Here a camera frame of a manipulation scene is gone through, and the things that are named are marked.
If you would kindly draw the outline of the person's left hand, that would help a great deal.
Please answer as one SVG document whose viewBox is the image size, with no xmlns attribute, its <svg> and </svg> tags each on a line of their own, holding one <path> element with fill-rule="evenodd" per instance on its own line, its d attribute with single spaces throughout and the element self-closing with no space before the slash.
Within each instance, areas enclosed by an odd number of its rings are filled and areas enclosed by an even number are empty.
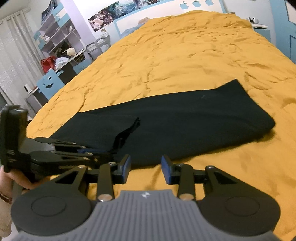
<svg viewBox="0 0 296 241">
<path fill-rule="evenodd" d="M 32 183 L 22 172 L 11 170 L 9 173 L 6 173 L 4 168 L 1 167 L 1 193 L 10 198 L 13 195 L 14 182 L 25 189 L 33 190 L 49 180 L 50 177 L 45 177 L 39 182 Z"/>
</svg>

